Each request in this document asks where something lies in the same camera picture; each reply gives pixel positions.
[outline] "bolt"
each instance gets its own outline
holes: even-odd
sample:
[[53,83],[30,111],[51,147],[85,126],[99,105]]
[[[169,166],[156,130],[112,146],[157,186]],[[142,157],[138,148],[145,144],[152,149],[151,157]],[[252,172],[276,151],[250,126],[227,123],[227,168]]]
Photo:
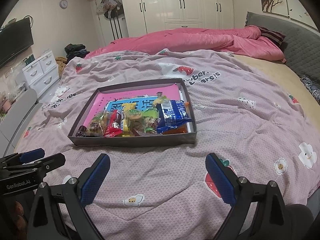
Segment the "bolt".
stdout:
[[69,184],[75,184],[77,182],[77,178],[71,178],[68,180]]
[[39,187],[40,187],[40,188],[43,188],[43,187],[45,187],[45,185],[47,185],[45,182],[41,182],[41,183],[39,184]]
[[245,184],[245,183],[248,182],[248,180],[245,177],[239,177],[239,182],[242,183],[242,184]]
[[277,186],[277,183],[275,181],[273,181],[273,180],[270,181],[269,184],[270,184],[271,187],[276,187]]

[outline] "headboard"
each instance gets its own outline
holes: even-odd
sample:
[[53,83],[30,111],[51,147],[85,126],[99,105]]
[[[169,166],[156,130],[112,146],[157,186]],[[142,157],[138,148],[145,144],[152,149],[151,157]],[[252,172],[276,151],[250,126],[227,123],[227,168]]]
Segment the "headboard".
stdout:
[[246,25],[256,25],[280,32],[286,37],[281,44],[286,65],[299,77],[308,75],[320,88],[320,36],[283,19],[248,12]]

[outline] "blue gripper pad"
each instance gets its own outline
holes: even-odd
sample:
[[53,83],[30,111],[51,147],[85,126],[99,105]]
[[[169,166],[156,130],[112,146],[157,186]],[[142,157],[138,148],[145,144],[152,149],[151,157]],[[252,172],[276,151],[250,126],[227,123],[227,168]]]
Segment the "blue gripper pad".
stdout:
[[230,204],[230,206],[233,207],[236,204],[233,185],[210,154],[207,155],[205,159],[205,167],[212,181],[216,185],[224,203]]
[[105,155],[98,163],[96,168],[92,171],[89,178],[82,187],[80,202],[83,208],[85,208],[86,205],[92,204],[101,187],[102,182],[109,172],[109,169],[110,158],[108,155]]
[[19,158],[21,163],[30,163],[36,160],[43,158],[45,155],[44,150],[42,148],[23,153]]

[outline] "pink blanket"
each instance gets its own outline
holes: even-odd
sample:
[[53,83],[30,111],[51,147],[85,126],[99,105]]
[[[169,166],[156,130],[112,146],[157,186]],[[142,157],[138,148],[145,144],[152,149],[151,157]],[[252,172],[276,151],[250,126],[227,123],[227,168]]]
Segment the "pink blanket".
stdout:
[[120,50],[140,51],[154,55],[164,48],[173,52],[198,49],[232,51],[235,54],[268,61],[284,59],[282,51],[268,38],[262,37],[257,26],[230,30],[179,28],[149,33],[138,38],[113,41],[108,46],[89,53],[85,58]]

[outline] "television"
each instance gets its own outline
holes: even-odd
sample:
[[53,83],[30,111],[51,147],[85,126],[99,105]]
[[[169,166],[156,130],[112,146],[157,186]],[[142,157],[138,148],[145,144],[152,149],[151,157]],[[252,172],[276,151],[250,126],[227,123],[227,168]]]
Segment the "television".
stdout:
[[0,67],[33,45],[29,18],[14,22],[0,30]]

